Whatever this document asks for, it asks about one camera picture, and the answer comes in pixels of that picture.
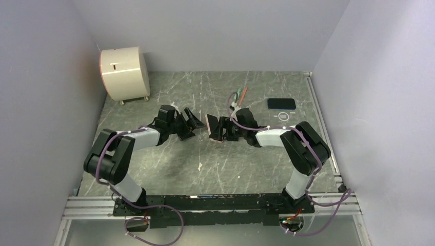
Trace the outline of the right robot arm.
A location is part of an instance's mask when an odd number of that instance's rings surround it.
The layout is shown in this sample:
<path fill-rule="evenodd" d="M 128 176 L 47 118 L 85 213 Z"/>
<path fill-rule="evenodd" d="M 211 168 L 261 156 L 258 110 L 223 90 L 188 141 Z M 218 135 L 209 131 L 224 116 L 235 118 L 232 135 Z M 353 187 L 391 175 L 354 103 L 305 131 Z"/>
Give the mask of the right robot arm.
<path fill-rule="evenodd" d="M 229 117 L 206 115 L 209 139 L 215 142 L 237 141 L 240 138 L 253 147 L 282 147 L 293 164 L 289 182 L 283 189 L 282 206 L 293 213 L 307 199 L 314 175 L 331 157 L 329 146 L 306 121 L 293 127 L 260 126 L 248 108 L 239 109 Z"/>

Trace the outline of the blue phone black screen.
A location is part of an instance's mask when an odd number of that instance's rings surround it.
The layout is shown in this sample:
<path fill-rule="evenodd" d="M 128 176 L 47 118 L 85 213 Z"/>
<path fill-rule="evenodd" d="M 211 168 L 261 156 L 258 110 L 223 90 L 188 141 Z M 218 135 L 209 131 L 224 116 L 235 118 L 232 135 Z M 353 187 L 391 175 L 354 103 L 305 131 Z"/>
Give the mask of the blue phone black screen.
<path fill-rule="evenodd" d="M 296 103 L 293 98 L 268 98 L 267 107 L 269 110 L 295 110 Z"/>

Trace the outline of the clear phone case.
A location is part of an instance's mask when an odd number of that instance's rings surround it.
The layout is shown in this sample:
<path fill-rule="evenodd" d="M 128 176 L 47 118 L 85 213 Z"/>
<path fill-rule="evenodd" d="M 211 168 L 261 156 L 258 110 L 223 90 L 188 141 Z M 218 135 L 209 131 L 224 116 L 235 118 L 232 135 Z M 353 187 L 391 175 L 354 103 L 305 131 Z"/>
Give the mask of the clear phone case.
<path fill-rule="evenodd" d="M 300 120 L 296 110 L 275 110 L 272 111 L 271 116 L 280 122 L 298 122 Z"/>

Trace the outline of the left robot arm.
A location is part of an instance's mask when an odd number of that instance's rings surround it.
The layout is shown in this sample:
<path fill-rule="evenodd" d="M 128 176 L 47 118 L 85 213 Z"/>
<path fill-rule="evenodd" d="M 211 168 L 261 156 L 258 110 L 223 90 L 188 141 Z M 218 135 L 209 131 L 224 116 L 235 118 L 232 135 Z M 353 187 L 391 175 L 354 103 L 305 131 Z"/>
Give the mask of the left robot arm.
<path fill-rule="evenodd" d="M 133 152 L 160 146 L 172 134 L 188 140 L 203 127 L 189 108 L 181 113 L 174 106 L 162 105 L 149 125 L 129 131 L 103 129 L 84 161 L 84 171 L 127 200 L 126 208 L 133 215 L 141 215 L 147 208 L 147 193 L 128 173 Z"/>

